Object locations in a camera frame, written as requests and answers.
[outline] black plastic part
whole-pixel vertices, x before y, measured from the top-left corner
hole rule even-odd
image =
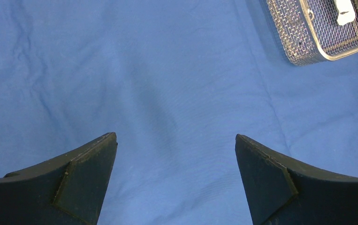
[[[278,153],[244,135],[236,156],[254,225],[358,225],[358,178]]]
[[[0,225],[96,225],[114,165],[115,133],[0,178]]]

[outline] metal basket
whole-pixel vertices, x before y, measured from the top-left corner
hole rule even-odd
[[[293,64],[333,61],[358,52],[358,17],[339,26],[333,0],[267,0],[267,4]]]

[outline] wire mesh basket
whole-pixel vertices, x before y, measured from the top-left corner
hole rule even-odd
[[[267,4],[293,64],[333,61],[358,52],[358,16],[339,26],[334,0],[267,0]]]

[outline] blue cloth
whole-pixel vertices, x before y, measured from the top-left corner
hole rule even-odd
[[[0,0],[0,177],[116,132],[100,225],[251,217],[240,133],[358,176],[358,53],[290,65],[245,0]]]

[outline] white object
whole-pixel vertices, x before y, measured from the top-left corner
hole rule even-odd
[[[340,26],[353,22],[356,19],[356,11],[354,10],[351,0],[334,0],[338,11],[338,24]]]

